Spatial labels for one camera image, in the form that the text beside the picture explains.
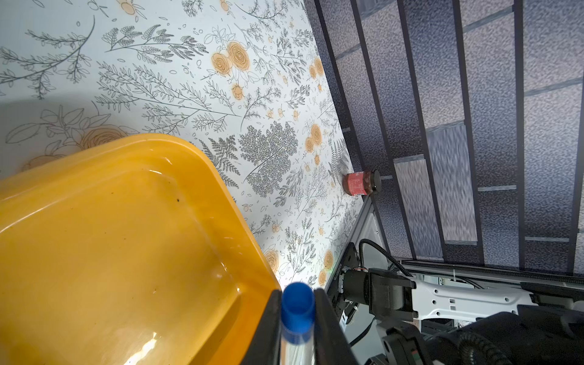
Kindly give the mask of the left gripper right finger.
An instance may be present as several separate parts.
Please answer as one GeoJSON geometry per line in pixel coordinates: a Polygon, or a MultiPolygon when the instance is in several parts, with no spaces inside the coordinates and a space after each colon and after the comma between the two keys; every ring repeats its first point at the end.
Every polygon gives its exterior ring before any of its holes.
{"type": "Polygon", "coordinates": [[[319,288],[314,290],[314,295],[315,364],[357,364],[326,292],[319,288]]]}

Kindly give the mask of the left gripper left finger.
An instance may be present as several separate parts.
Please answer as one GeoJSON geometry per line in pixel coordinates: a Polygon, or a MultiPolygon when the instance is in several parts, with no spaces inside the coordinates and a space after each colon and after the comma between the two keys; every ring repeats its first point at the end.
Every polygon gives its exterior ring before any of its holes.
{"type": "Polygon", "coordinates": [[[270,294],[252,341],[240,365],[280,364],[281,297],[280,290],[274,290],[270,294]]]}

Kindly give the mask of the yellow plastic tray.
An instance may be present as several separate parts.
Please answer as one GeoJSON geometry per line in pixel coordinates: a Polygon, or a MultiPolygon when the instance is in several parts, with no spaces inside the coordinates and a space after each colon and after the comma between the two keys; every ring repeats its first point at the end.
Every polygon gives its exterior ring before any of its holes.
{"type": "Polygon", "coordinates": [[[135,135],[1,182],[3,364],[238,364],[279,287],[213,163],[135,135]]]}

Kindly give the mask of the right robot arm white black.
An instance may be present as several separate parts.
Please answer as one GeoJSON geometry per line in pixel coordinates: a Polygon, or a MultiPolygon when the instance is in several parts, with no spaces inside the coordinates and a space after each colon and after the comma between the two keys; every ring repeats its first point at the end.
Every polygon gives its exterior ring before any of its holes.
{"type": "Polygon", "coordinates": [[[368,308],[381,350],[368,364],[581,364],[583,292],[523,282],[434,284],[345,269],[337,296],[368,308]]]}

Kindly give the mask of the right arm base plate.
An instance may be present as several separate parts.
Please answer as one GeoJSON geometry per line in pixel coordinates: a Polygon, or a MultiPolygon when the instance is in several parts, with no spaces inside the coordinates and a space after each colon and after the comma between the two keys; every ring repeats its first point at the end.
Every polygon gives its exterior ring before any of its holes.
{"type": "Polygon", "coordinates": [[[345,272],[356,269],[357,266],[359,266],[359,256],[354,243],[351,242],[345,247],[325,286],[325,291],[337,317],[340,317],[341,312],[347,307],[346,299],[343,295],[345,272]]]}

